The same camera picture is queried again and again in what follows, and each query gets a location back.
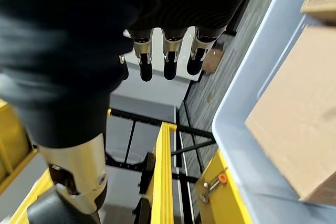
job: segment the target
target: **black fabric sleeve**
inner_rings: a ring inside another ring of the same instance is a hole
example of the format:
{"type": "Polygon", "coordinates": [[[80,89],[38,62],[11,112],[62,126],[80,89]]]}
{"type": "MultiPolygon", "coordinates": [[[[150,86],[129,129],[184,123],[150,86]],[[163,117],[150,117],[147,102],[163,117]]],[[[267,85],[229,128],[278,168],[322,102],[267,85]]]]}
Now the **black fabric sleeve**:
{"type": "Polygon", "coordinates": [[[157,5],[0,0],[0,97],[17,107],[35,142],[67,147],[104,131],[109,93],[121,82],[118,55],[132,50],[122,33],[157,5]]]}

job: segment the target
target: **black metal frame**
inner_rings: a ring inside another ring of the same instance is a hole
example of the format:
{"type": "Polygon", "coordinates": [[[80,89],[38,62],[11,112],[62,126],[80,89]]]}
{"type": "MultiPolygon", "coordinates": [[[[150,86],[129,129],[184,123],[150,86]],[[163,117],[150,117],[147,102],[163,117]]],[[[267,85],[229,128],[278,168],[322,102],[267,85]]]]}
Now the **black metal frame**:
{"type": "MultiPolygon", "coordinates": [[[[190,119],[189,119],[189,115],[188,115],[188,111],[187,111],[185,101],[183,102],[183,104],[184,104],[185,109],[186,109],[187,120],[188,120],[189,126],[180,125],[180,116],[179,116],[178,110],[177,110],[177,113],[176,113],[176,116],[178,117],[178,118],[176,118],[176,123],[167,122],[167,123],[176,124],[176,150],[172,152],[172,156],[176,155],[177,167],[182,167],[182,153],[189,152],[189,151],[192,151],[192,150],[196,150],[196,154],[197,154],[197,157],[198,157],[197,160],[198,160],[198,164],[199,164],[199,169],[202,173],[203,170],[204,170],[204,164],[201,161],[198,149],[201,148],[201,147],[211,145],[211,144],[215,144],[215,140],[214,140],[214,137],[213,137],[211,132],[202,131],[202,130],[194,129],[194,128],[191,127],[191,122],[190,122],[190,119]],[[194,145],[190,146],[190,147],[186,147],[186,148],[181,148],[182,140],[180,138],[180,132],[191,134],[194,145]],[[210,140],[207,141],[207,142],[201,143],[201,144],[196,144],[195,136],[205,137],[205,138],[208,138],[210,140]]],[[[143,115],[138,115],[138,114],[129,113],[129,112],[126,112],[126,111],[113,109],[113,108],[110,108],[110,109],[111,109],[110,115],[132,120],[133,124],[132,124],[131,135],[130,135],[130,139],[129,139],[129,142],[128,142],[124,162],[116,161],[113,157],[111,157],[111,155],[106,153],[106,165],[143,173],[145,171],[145,166],[146,166],[144,161],[140,162],[140,163],[137,163],[137,164],[127,163],[128,154],[129,154],[131,144],[132,144],[132,140],[133,140],[133,133],[134,133],[134,129],[135,129],[135,124],[136,124],[136,122],[141,122],[141,123],[146,123],[146,124],[150,124],[150,125],[154,125],[154,126],[161,126],[162,122],[164,122],[164,121],[154,119],[154,118],[150,118],[150,117],[143,116],[143,115]]],[[[191,208],[189,207],[191,205],[191,202],[190,202],[189,193],[188,193],[188,183],[193,183],[194,184],[194,183],[197,182],[198,178],[197,177],[192,177],[192,176],[187,176],[184,173],[178,173],[178,174],[177,173],[172,173],[172,178],[175,179],[175,180],[179,180],[180,183],[181,183],[181,194],[182,194],[184,223],[186,223],[186,224],[193,223],[192,222],[193,217],[192,217],[192,213],[191,213],[191,208]]]]}

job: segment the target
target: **screw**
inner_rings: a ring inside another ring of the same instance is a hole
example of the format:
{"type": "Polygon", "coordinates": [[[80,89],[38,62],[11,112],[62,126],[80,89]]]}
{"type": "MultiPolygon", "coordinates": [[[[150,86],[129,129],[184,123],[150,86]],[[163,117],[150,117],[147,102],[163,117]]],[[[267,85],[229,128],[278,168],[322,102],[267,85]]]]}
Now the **screw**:
{"type": "Polygon", "coordinates": [[[198,197],[203,203],[209,203],[209,198],[207,198],[204,194],[200,194],[198,197]]]}
{"type": "Polygon", "coordinates": [[[99,178],[98,178],[98,185],[102,185],[104,180],[106,179],[106,173],[104,173],[103,175],[101,175],[99,178]]]}

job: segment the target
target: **cardboard box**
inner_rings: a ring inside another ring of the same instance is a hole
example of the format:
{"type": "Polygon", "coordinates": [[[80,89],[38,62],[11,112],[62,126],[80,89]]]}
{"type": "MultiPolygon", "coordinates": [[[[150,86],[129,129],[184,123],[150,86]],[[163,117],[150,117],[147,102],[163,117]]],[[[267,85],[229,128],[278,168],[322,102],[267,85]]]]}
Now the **cardboard box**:
{"type": "Polygon", "coordinates": [[[306,27],[246,125],[300,200],[336,205],[336,28],[306,27]]]}
{"type": "Polygon", "coordinates": [[[301,11],[328,23],[336,23],[336,0],[306,0],[301,11]]]}
{"type": "Polygon", "coordinates": [[[224,51],[221,49],[212,48],[206,55],[203,64],[202,70],[207,73],[214,73],[222,59],[224,51]]]}

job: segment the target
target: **silver metal cylinder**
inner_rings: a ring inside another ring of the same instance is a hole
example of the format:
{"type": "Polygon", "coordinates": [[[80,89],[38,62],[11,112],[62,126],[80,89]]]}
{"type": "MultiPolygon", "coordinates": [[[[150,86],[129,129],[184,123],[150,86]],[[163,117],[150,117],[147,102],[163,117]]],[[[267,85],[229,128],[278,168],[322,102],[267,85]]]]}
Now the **silver metal cylinder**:
{"type": "Polygon", "coordinates": [[[97,211],[95,199],[107,186],[103,135],[69,148],[40,146],[39,150],[64,199],[84,214],[97,211]]]}

